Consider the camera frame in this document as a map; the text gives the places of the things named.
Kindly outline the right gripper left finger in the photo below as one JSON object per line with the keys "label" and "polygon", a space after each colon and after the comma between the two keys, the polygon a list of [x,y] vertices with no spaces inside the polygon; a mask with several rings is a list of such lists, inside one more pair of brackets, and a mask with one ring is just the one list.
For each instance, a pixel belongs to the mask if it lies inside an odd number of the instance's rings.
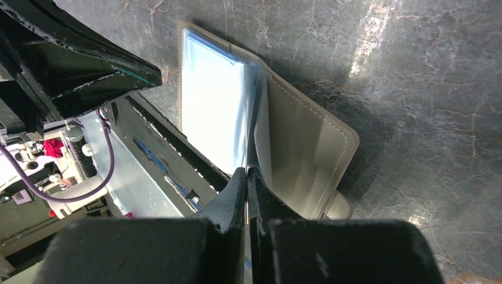
{"label": "right gripper left finger", "polygon": [[246,170],[238,167],[226,187],[194,217],[207,226],[200,267],[208,283],[244,282]]}

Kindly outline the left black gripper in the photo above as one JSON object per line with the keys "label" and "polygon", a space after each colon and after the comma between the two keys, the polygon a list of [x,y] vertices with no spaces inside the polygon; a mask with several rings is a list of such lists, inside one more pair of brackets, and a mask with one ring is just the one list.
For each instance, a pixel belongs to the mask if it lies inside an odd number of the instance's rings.
{"label": "left black gripper", "polygon": [[1,124],[9,136],[41,137],[51,122],[161,83],[157,66],[53,1],[1,2]]}

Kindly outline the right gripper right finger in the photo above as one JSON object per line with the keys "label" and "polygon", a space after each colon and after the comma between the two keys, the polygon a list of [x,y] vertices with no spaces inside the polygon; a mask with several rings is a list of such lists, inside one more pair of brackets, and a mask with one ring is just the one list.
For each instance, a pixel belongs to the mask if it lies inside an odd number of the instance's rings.
{"label": "right gripper right finger", "polygon": [[254,283],[308,283],[307,220],[283,203],[253,167],[247,174],[250,246]]}

